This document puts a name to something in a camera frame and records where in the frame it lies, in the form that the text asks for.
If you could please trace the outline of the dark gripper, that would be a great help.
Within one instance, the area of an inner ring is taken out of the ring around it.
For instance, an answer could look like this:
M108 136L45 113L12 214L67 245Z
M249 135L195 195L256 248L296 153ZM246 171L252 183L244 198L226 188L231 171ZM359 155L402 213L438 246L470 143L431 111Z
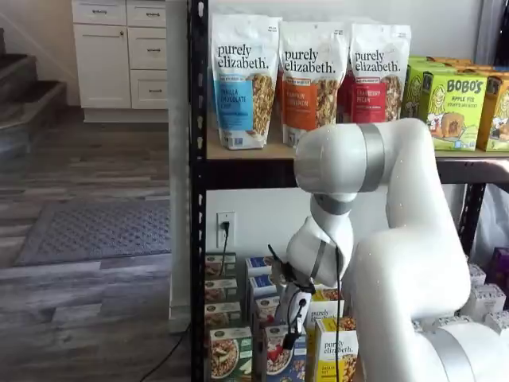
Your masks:
M310 276L298 271L289 263L284 263L270 244L267 245L267 248L273 259L274 270L278 273L278 277L285 281L287 286L293 285L299 291L305 293L314 292L314 284Z

